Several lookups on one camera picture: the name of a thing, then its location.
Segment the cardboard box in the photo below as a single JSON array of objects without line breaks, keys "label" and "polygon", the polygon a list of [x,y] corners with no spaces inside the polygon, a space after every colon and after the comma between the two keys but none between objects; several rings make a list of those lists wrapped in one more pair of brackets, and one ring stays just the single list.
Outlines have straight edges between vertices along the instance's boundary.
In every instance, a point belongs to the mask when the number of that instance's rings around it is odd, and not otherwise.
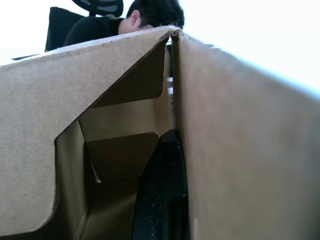
[{"label": "cardboard box", "polygon": [[1,240],[129,240],[139,177],[174,126],[191,239],[317,233],[319,98],[175,27],[1,66],[0,112]]}]

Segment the white wall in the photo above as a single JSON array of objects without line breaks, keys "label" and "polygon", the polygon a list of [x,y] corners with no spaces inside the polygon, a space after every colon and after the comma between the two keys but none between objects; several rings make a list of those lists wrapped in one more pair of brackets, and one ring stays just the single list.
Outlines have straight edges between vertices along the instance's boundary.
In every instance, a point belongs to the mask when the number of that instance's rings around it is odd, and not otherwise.
[{"label": "white wall", "polygon": [[[124,0],[123,15],[132,1]],[[44,51],[50,7],[88,14],[71,0],[15,2],[0,7],[0,62]],[[188,34],[320,90],[318,2],[180,0]]]}]

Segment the black chair headrest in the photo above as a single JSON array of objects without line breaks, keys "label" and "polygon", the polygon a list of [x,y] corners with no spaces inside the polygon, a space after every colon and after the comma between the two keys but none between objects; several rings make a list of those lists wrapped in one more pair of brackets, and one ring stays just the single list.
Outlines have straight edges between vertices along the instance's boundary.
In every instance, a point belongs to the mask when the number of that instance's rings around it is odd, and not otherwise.
[{"label": "black chair headrest", "polygon": [[72,0],[80,8],[89,11],[91,16],[109,15],[120,17],[124,11],[123,0]]}]

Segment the black hair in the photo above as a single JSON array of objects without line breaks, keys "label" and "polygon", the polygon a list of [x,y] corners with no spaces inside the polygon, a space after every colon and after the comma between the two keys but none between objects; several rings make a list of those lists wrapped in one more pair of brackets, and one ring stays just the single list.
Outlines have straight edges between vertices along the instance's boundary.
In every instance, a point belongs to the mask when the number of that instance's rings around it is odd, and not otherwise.
[{"label": "black hair", "polygon": [[178,0],[134,0],[126,17],[130,17],[134,10],[141,16],[141,27],[148,24],[153,27],[174,25],[183,28],[185,15]]}]

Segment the ear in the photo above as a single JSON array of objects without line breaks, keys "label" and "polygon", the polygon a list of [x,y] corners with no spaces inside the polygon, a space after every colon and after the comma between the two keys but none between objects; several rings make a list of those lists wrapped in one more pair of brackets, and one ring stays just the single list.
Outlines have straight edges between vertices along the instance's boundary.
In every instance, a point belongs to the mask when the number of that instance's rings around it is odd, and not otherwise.
[{"label": "ear", "polygon": [[140,25],[140,11],[139,10],[134,10],[132,13],[131,13],[131,16],[130,16],[130,23],[132,26],[135,26],[136,24],[139,24]]}]

